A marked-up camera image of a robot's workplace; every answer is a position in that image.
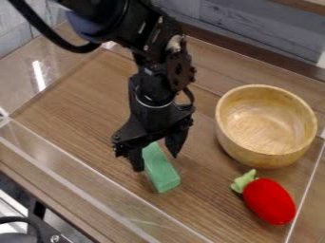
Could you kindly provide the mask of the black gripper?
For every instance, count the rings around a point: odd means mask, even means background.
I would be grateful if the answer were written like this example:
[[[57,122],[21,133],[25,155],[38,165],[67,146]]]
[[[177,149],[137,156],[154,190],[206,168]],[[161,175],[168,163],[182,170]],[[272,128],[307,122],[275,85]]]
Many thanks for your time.
[[[145,170],[142,148],[153,141],[165,139],[165,146],[178,157],[193,125],[193,103],[149,106],[138,96],[130,98],[132,116],[113,135],[113,148],[118,157],[129,157],[136,172]]]

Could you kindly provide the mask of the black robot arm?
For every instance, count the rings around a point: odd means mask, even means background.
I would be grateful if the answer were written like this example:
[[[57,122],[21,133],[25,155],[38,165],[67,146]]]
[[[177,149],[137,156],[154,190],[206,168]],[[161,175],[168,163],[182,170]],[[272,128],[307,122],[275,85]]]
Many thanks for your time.
[[[178,104],[197,69],[180,22],[150,0],[53,0],[66,8],[78,35],[132,50],[138,73],[129,80],[130,118],[113,135],[113,148],[137,172],[145,170],[144,148],[157,140],[177,156],[193,126],[194,102]]]

